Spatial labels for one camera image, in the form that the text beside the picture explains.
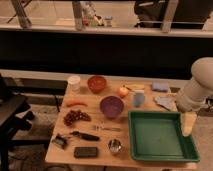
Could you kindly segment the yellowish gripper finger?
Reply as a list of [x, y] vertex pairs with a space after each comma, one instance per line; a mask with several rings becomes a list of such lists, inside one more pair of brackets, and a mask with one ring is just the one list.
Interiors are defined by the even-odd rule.
[[184, 137], [191, 134], [196, 119], [197, 114], [195, 112], [186, 112], [181, 114], [181, 131]]

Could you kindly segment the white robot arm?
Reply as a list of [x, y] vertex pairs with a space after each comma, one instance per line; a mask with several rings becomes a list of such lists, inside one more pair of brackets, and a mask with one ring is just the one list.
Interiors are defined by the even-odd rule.
[[181, 112], [181, 131], [191, 134], [197, 114], [205, 106], [206, 99], [213, 95], [213, 57], [203, 57], [191, 66], [192, 78], [176, 95], [176, 105]]

